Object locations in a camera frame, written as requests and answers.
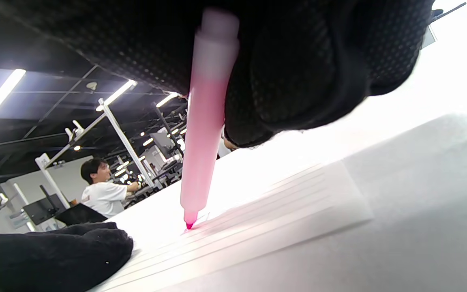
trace fluorescent light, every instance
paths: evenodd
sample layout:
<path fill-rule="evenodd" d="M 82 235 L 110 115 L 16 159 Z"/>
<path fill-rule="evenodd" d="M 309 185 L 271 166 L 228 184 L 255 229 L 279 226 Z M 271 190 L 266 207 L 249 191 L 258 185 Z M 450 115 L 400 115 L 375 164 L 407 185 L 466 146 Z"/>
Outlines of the fluorescent light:
<path fill-rule="evenodd" d="M 156 105 L 156 107 L 161 107 L 162 105 L 164 105 L 165 103 L 167 103 L 167 101 L 175 98 L 176 96 L 178 96 L 179 94 L 177 94 L 176 92 L 171 92 L 171 94 L 169 94 L 167 97 L 165 97 L 162 101 L 158 102 L 158 104 Z"/>
<path fill-rule="evenodd" d="M 126 172 L 125 168 L 120 170 L 119 172 L 115 173 L 115 177 L 119 176 L 120 174 L 123 174 L 124 172 Z"/>
<path fill-rule="evenodd" d="M 119 88 L 117 91 L 115 91 L 115 93 L 111 94 L 111 96 L 109 96 L 105 101 L 104 101 L 104 105 L 109 105 L 110 103 L 112 103 L 113 101 L 115 101 L 115 99 L 117 99 L 119 96 L 121 96 L 124 92 L 126 92 L 127 89 L 129 89 L 129 87 L 132 87 L 133 85 L 136 85 L 137 82 L 136 81 L 132 81 L 132 80 L 129 80 L 128 82 L 126 82 L 124 85 L 122 85 L 121 88 Z M 97 108 L 96 108 L 96 111 L 97 112 L 101 112 L 104 110 L 104 107 L 102 107 L 101 105 L 99 105 Z"/>
<path fill-rule="evenodd" d="M 147 146 L 152 141 L 154 141 L 154 139 L 150 138 L 149 140 L 143 142 L 143 146 Z"/>
<path fill-rule="evenodd" d="M 16 69 L 8 76 L 5 83 L 0 87 L 0 105 L 3 103 L 5 98 L 12 92 L 13 88 L 19 83 L 21 78 L 23 78 L 26 70 Z"/>
<path fill-rule="evenodd" d="M 120 165 L 116 168 L 116 170 L 121 170 L 122 168 L 124 168 L 124 167 L 126 167 L 126 166 L 128 166 L 128 165 L 129 165 L 129 161 L 126 161 L 126 162 L 120 164 Z"/>

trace white paper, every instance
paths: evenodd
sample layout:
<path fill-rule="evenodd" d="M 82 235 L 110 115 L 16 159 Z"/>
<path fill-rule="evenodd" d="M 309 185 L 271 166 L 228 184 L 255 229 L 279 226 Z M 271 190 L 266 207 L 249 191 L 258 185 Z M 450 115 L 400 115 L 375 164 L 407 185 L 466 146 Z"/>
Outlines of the white paper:
<path fill-rule="evenodd" d="M 137 247 L 128 264 L 95 290 L 153 292 L 372 218 L 340 162 L 308 168 L 257 197 L 203 217 L 174 242 Z"/>

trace computer monitor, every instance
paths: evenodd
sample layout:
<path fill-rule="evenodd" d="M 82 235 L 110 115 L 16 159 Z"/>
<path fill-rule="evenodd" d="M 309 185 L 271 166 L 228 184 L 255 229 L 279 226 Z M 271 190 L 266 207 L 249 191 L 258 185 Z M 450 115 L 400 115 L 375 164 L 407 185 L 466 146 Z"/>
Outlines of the computer monitor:
<path fill-rule="evenodd" d="M 26 205 L 23 209 L 35 225 L 39 225 L 66 210 L 57 194 L 50 195 L 49 198 L 42 198 L 37 202 Z"/>
<path fill-rule="evenodd" d="M 154 143 L 166 159 L 179 153 L 174 142 L 170 138 L 167 138 L 167 133 L 151 133 L 150 136 L 154 139 Z"/>

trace pink marker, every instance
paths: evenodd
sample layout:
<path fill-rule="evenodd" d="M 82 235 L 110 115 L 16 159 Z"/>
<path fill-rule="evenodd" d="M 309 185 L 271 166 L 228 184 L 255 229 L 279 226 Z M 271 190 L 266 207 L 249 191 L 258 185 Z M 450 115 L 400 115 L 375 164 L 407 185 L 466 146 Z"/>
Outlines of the pink marker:
<path fill-rule="evenodd" d="M 180 198 L 188 229 L 208 200 L 225 122 L 226 88 L 239 51 L 238 31 L 237 17 L 208 8 L 196 32 Z"/>

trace black cloth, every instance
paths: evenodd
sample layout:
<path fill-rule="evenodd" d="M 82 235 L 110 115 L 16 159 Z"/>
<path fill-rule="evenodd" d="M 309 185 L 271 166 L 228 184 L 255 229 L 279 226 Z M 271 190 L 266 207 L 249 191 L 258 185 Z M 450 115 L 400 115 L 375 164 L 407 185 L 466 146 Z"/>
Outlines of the black cloth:
<path fill-rule="evenodd" d="M 122 268 L 132 249 L 113 222 L 0 234 L 0 292 L 85 292 Z"/>
<path fill-rule="evenodd" d="M 411 74 L 434 0 L 0 0 L 0 13 L 94 64 L 154 87 L 189 92 L 204 7 L 240 19 L 225 136 L 256 146 L 319 127 Z"/>

